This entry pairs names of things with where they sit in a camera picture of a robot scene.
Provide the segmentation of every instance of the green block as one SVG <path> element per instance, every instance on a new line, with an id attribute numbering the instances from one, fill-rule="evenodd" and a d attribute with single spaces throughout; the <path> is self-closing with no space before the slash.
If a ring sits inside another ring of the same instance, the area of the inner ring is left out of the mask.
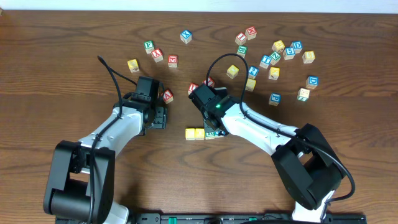
<path id="1" fill-rule="evenodd" d="M 239 46 L 238 47 L 238 52 L 241 54 L 246 54 L 246 52 L 248 51 L 248 47 L 246 46 Z"/>
<path id="2" fill-rule="evenodd" d="M 170 217 L 169 218 L 169 224 L 177 224 L 177 218 Z"/>
<path id="3" fill-rule="evenodd" d="M 278 60 L 280 59 L 280 54 L 278 54 L 277 52 L 274 52 L 270 55 L 270 57 L 274 60 Z"/>
<path id="4" fill-rule="evenodd" d="M 144 42 L 144 46 L 145 46 L 145 49 L 149 49 L 151 47 L 154 47 L 154 43 L 153 43 L 153 41 L 148 40 L 148 41 Z"/>

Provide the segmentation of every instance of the blue block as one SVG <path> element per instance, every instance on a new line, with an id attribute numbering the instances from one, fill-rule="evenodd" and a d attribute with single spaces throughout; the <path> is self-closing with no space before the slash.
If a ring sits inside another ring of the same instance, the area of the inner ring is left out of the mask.
<path id="1" fill-rule="evenodd" d="M 185 38 L 185 39 L 187 39 L 188 37 L 190 37 L 192 34 L 191 34 L 191 32 L 189 32 L 189 30 L 184 30 L 184 31 L 182 31 L 182 33 L 181 33 L 181 36 L 183 37 L 183 38 Z"/>
<path id="2" fill-rule="evenodd" d="M 271 101 L 273 101 L 273 102 L 280 103 L 281 98 L 282 98 L 282 96 L 278 93 L 271 94 Z"/>

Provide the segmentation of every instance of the wood grain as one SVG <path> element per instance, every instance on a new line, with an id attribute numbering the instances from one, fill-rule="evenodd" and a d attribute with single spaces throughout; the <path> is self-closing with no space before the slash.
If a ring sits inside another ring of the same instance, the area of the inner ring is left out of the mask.
<path id="1" fill-rule="evenodd" d="M 0 223 L 53 223 L 42 209 L 54 147 L 98 127 L 117 101 L 102 55 L 137 80 L 147 75 L 174 93 L 167 129 L 135 138 L 117 158 L 115 200 L 166 213 L 292 210 L 271 158 L 236 136 L 186 141 L 184 129 L 203 126 L 187 97 L 217 57 L 236 52 L 234 37 L 249 26 L 246 60 L 258 66 L 272 43 L 301 40 L 317 59 L 281 60 L 277 82 L 260 68 L 250 107 L 281 123 L 319 127 L 353 174 L 357 191 L 332 212 L 364 213 L 369 223 L 398 219 L 398 16 L 370 14 L 4 11 L 0 17 Z M 193 32 L 185 45 L 184 29 Z M 177 54 L 177 69 L 155 63 L 143 42 Z M 140 72 L 127 61 L 136 58 Z M 241 71 L 231 80 L 226 69 Z M 221 60 L 216 86 L 239 95 L 243 64 Z M 306 103 L 295 99 L 309 75 L 320 85 Z M 120 80 L 123 93 L 134 86 Z M 270 93 L 282 103 L 267 104 Z M 344 180 L 336 196 L 349 191 Z"/>

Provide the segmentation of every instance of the letter on block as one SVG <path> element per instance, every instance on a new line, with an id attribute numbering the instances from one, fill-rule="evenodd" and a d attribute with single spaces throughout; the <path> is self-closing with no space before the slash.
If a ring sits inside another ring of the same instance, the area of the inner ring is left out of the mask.
<path id="1" fill-rule="evenodd" d="M 144 47 L 145 47 L 145 51 L 147 52 L 147 54 L 150 54 L 151 52 L 153 52 L 155 50 L 154 42 L 151 40 L 145 41 Z"/>
<path id="2" fill-rule="evenodd" d="M 205 140 L 205 129 L 196 128 L 195 129 L 195 140 Z"/>
<path id="3" fill-rule="evenodd" d="M 173 101 L 173 94 L 170 92 L 170 90 L 166 90 L 163 94 L 163 100 L 166 104 L 169 104 L 171 101 Z"/>
<path id="4" fill-rule="evenodd" d="M 248 37 L 246 37 L 246 35 L 244 35 L 243 33 L 239 33 L 235 38 L 235 43 L 237 43 L 238 45 L 244 45 L 247 40 Z"/>
<path id="5" fill-rule="evenodd" d="M 250 66 L 249 78 L 256 79 L 258 73 L 259 73 L 259 69 L 258 68 L 254 67 L 254 66 Z"/>
<path id="6" fill-rule="evenodd" d="M 281 40 L 278 40 L 277 42 L 274 42 L 272 45 L 272 50 L 278 53 L 282 53 L 285 49 L 285 45 Z"/>
<path id="7" fill-rule="evenodd" d="M 272 53 L 270 57 L 271 57 L 271 65 L 275 65 L 280 60 L 280 55 L 277 52 Z"/>
<path id="8" fill-rule="evenodd" d="M 257 30 L 254 27 L 249 27 L 246 29 L 246 32 L 244 33 L 246 37 L 248 37 L 248 40 L 256 38 L 257 35 Z"/>
<path id="9" fill-rule="evenodd" d="M 160 49 L 154 50 L 153 52 L 151 52 L 151 54 L 152 54 L 152 57 L 154 58 L 156 63 L 161 61 L 161 60 L 163 60 L 163 54 L 160 51 Z"/>
<path id="10" fill-rule="evenodd" d="M 247 51 L 248 51 L 248 47 L 239 46 L 238 47 L 238 51 L 236 53 L 244 58 L 244 56 L 246 55 Z"/>
<path id="11" fill-rule="evenodd" d="M 230 78 L 235 78 L 238 75 L 239 69 L 235 65 L 231 65 L 230 68 L 226 71 L 226 75 Z"/>
<path id="12" fill-rule="evenodd" d="M 268 74 L 268 79 L 277 80 L 279 78 L 279 68 L 271 67 Z"/>
<path id="13" fill-rule="evenodd" d="M 280 99 L 282 98 L 282 96 L 278 93 L 271 93 L 271 96 L 269 97 L 269 101 L 268 104 L 272 105 L 272 106 L 278 106 L 278 104 L 280 103 Z"/>
<path id="14" fill-rule="evenodd" d="M 315 60 L 315 54 L 313 51 L 304 52 L 303 54 L 303 62 L 304 63 L 312 63 Z"/>
<path id="15" fill-rule="evenodd" d="M 214 88 L 215 82 L 211 77 L 209 77 L 207 84 L 208 84 L 208 86 L 211 86 Z"/>
<path id="16" fill-rule="evenodd" d="M 292 47 L 286 47 L 284 50 L 284 59 L 290 60 L 294 58 L 294 49 Z"/>
<path id="17" fill-rule="evenodd" d="M 169 67 L 177 68 L 178 57 L 176 55 L 169 55 Z"/>
<path id="18" fill-rule="evenodd" d="M 189 30 L 184 30 L 184 31 L 182 31 L 180 38 L 181 38 L 182 42 L 187 44 L 192 40 L 192 33 L 189 32 Z"/>
<path id="19" fill-rule="evenodd" d="M 248 82 L 246 83 L 246 88 L 245 90 L 247 91 L 253 91 L 254 87 L 256 87 L 256 82 L 255 80 L 248 78 Z"/>
<path id="20" fill-rule="evenodd" d="M 310 97 L 310 90 L 306 90 L 304 88 L 301 88 L 298 91 L 298 94 L 297 94 L 297 99 L 298 100 L 306 101 L 309 97 Z"/>
<path id="21" fill-rule="evenodd" d="M 191 85 L 189 85 L 189 89 L 188 89 L 188 95 L 191 94 L 191 92 L 193 90 L 195 90 L 196 88 L 198 88 L 199 85 L 196 85 L 194 83 L 191 83 Z"/>
<path id="22" fill-rule="evenodd" d="M 195 140 L 195 128 L 186 128 L 185 129 L 185 139 L 186 140 Z"/>
<path id="23" fill-rule="evenodd" d="M 128 61 L 127 65 L 129 66 L 131 73 L 139 71 L 137 59 L 132 59 Z"/>
<path id="24" fill-rule="evenodd" d="M 268 68 L 270 63 L 271 63 L 271 58 L 268 55 L 264 55 L 262 56 L 260 67 Z"/>
<path id="25" fill-rule="evenodd" d="M 290 47 L 293 47 L 294 53 L 298 54 L 303 49 L 303 44 L 301 43 L 301 41 L 295 41 Z"/>
<path id="26" fill-rule="evenodd" d="M 313 90 L 318 86 L 318 84 L 319 84 L 318 77 L 309 76 L 305 84 L 305 87 Z"/>

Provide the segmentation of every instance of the yellow block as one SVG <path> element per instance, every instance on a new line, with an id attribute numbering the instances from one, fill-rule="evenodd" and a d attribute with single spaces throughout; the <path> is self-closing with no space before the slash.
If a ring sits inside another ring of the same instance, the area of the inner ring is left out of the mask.
<path id="1" fill-rule="evenodd" d="M 272 46 L 272 49 L 275 52 L 281 53 L 285 49 L 285 45 L 281 40 L 278 40 L 277 42 L 274 42 L 274 45 Z"/>
<path id="2" fill-rule="evenodd" d="M 246 84 L 246 90 L 247 91 L 253 91 L 254 87 L 256 86 L 256 82 L 255 80 L 248 78 L 248 83 Z"/>
<path id="3" fill-rule="evenodd" d="M 130 72 L 138 72 L 139 71 L 137 59 L 132 59 L 132 60 L 128 61 L 127 64 L 129 65 Z"/>
<path id="4" fill-rule="evenodd" d="M 195 129 L 195 140 L 205 140 L 205 129 L 196 128 Z"/>
<path id="5" fill-rule="evenodd" d="M 238 75 L 239 69 L 235 65 L 231 65 L 230 68 L 226 71 L 226 75 L 230 78 L 235 78 Z"/>
<path id="6" fill-rule="evenodd" d="M 269 69 L 268 79 L 277 80 L 279 78 L 279 68 L 271 67 Z"/>
<path id="7" fill-rule="evenodd" d="M 186 140 L 195 140 L 195 128 L 186 128 L 185 129 L 185 139 Z"/>

